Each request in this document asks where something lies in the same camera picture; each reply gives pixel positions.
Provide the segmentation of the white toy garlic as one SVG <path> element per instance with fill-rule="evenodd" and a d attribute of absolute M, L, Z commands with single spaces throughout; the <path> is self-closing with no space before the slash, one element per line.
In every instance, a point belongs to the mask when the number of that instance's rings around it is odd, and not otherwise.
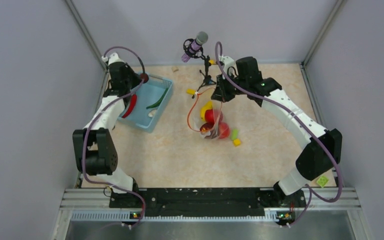
<path fill-rule="evenodd" d="M 148 117 L 153 118 L 157 113 L 157 109 L 152 109 L 148 112 Z"/>

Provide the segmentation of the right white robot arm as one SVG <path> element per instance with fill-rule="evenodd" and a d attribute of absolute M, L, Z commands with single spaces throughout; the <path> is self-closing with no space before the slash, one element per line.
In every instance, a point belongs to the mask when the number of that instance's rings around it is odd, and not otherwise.
<path fill-rule="evenodd" d="M 336 128 L 328 130 L 315 122 L 290 99 L 274 78 L 263 78 L 254 57 L 233 60 L 220 55 L 216 63 L 221 74 L 217 76 L 211 98 L 226 103 L 237 95 L 246 95 L 275 116 L 302 149 L 292 170 L 273 186 L 273 200 L 277 205 L 287 206 L 295 192 L 338 167 L 343 139 L 340 131 Z"/>

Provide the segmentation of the clear zip top bag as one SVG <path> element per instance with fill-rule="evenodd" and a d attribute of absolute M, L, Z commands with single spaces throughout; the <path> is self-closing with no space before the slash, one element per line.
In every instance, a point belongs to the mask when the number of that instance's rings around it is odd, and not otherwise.
<path fill-rule="evenodd" d="M 215 87 L 208 87 L 201 92 L 194 89 L 186 91 L 194 97 L 194 103 L 187 114 L 187 125 L 206 140 L 222 140 L 231 135 L 231 128 L 222 112 L 223 103 L 212 99 L 215 90 Z"/>

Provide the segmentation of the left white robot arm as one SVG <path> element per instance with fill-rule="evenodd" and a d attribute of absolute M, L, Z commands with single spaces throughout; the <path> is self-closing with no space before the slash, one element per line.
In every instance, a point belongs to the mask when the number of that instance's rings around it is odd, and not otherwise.
<path fill-rule="evenodd" d="M 134 207 L 140 202 L 141 194 L 134 189 L 134 178 L 118 166 L 119 156 L 111 132 L 119 116 L 129 114 L 135 106 L 136 91 L 143 81 L 116 52 L 104 55 L 102 60 L 109 81 L 92 119 L 72 134 L 76 166 L 86 181 L 110 186 L 121 194 L 127 206 Z"/>

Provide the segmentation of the yellow toy squash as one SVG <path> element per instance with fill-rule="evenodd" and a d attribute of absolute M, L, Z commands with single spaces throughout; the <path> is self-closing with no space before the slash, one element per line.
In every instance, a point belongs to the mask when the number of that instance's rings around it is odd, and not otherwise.
<path fill-rule="evenodd" d="M 213 109 L 212 101 L 208 101 L 201 109 L 200 109 L 200 118 L 202 121 L 206 122 L 205 114 L 206 111 Z"/>

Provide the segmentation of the red toy apple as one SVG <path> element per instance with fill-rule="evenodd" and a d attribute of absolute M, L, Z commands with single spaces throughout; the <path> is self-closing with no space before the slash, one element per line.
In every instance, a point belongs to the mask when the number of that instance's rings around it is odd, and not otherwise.
<path fill-rule="evenodd" d="M 231 130 L 226 122 L 219 122 L 217 128 L 217 134 L 219 139 L 226 139 L 230 136 Z"/>

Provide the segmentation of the red toy tomato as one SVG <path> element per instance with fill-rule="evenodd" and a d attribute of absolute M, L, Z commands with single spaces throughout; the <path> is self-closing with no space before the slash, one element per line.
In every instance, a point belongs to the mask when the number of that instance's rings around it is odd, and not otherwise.
<path fill-rule="evenodd" d="M 205 113 L 205 120 L 207 123 L 222 122 L 223 118 L 223 113 L 217 109 L 207 110 Z"/>

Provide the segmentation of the green toy pepper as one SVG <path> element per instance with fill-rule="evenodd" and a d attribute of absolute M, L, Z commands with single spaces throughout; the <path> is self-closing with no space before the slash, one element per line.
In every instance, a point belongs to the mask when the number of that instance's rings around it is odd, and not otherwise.
<path fill-rule="evenodd" d="M 162 101 L 164 100 L 167 92 L 168 92 L 168 88 L 165 89 L 165 91 L 163 92 L 163 94 L 160 96 L 160 98 L 153 104 L 149 105 L 146 107 L 146 109 L 154 109 L 154 108 L 157 108 L 160 106 L 160 104 L 162 103 Z"/>

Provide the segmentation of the red toy chili pepper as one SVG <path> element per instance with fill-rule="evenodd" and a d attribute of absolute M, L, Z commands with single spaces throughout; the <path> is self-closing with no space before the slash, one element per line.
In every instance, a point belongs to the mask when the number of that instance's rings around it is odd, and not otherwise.
<path fill-rule="evenodd" d="M 134 108 L 137 104 L 137 99 L 138 99 L 138 96 L 136 94 L 133 94 L 132 97 L 130 98 L 130 102 L 129 102 L 127 110 L 121 116 L 123 119 L 127 118 L 132 113 L 132 111 L 134 110 Z"/>

